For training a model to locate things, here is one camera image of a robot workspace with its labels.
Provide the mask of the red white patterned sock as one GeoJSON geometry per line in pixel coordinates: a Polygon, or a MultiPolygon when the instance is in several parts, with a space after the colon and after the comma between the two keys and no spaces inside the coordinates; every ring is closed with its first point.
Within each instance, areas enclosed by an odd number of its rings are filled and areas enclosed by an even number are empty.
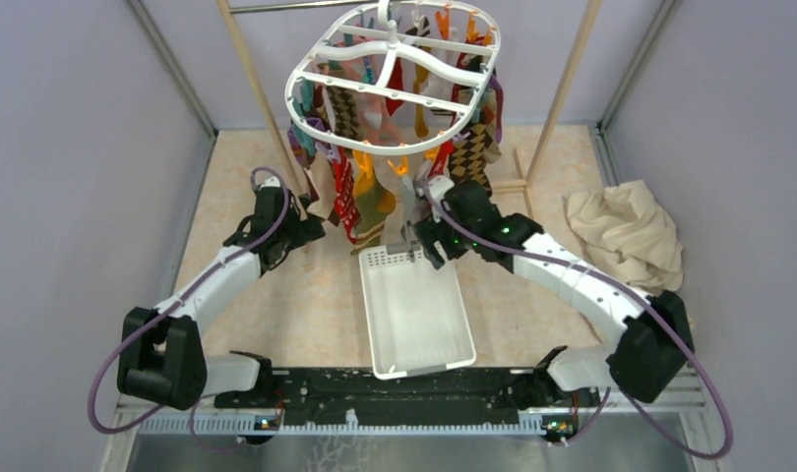
{"type": "Polygon", "coordinates": [[[335,156],[331,160],[336,188],[334,211],[347,240],[351,244],[356,244],[358,242],[356,226],[360,221],[360,212],[353,197],[354,171],[342,147],[335,148],[335,156]]]}

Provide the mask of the olive green striped sock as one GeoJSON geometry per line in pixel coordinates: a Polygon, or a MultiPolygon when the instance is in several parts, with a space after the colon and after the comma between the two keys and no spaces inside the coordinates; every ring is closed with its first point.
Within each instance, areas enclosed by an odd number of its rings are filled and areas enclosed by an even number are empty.
{"type": "Polygon", "coordinates": [[[387,218],[396,209],[396,197],[378,180],[371,154],[360,150],[352,154],[358,168],[352,196],[360,217],[354,225],[356,242],[351,254],[357,255],[381,244],[387,218]]]}

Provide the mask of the white perforated plastic basket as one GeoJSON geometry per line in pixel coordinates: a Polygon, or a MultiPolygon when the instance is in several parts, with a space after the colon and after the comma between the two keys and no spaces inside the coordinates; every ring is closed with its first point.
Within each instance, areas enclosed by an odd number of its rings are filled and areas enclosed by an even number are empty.
{"type": "Polygon", "coordinates": [[[417,245],[358,254],[372,370],[382,381],[473,365],[477,354],[452,265],[435,268],[417,245]]]}

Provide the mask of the taupe grey sock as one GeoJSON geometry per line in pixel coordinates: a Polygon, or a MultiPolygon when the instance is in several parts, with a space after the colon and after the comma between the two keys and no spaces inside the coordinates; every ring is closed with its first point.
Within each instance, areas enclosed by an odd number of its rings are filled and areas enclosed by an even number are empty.
{"type": "Polygon", "coordinates": [[[428,195],[433,195],[429,189],[430,172],[433,169],[433,161],[423,158],[420,165],[414,171],[412,177],[413,196],[418,202],[430,203],[428,195]]]}

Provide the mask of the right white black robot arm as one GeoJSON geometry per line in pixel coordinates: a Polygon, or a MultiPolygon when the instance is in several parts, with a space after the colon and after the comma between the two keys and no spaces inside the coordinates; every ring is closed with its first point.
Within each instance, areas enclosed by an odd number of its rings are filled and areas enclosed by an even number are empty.
{"type": "Polygon", "coordinates": [[[694,342],[676,293],[651,294],[618,281],[532,218],[503,215],[474,181],[438,175],[410,187],[417,214],[408,224],[434,268],[474,252],[554,293],[601,331],[598,346],[560,346],[544,358],[535,379],[544,403],[560,405],[585,387],[614,387],[652,403],[686,365],[694,342]]]}

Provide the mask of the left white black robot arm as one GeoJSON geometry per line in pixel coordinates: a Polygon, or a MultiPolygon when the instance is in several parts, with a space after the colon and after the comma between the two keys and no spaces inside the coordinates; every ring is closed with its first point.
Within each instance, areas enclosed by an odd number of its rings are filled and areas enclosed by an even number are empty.
{"type": "Polygon", "coordinates": [[[254,407],[274,399],[270,359],[244,351],[208,355],[202,337],[244,289],[290,251],[323,238],[325,230],[322,218],[306,210],[309,195],[296,197],[275,178],[254,195],[253,213],[200,274],[155,307],[136,307],[126,315],[122,336],[135,339],[119,355],[121,393],[177,410],[226,392],[238,392],[254,407]]]}

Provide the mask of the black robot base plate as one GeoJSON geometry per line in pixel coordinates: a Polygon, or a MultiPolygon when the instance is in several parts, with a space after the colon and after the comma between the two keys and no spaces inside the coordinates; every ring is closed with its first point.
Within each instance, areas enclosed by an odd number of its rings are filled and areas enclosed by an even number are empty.
{"type": "Polygon", "coordinates": [[[598,393],[563,392],[532,368],[462,368],[382,381],[369,369],[279,368],[257,386],[215,397],[219,409],[266,408],[286,426],[329,426],[353,411],[362,426],[513,425],[529,408],[594,407],[598,393]]]}

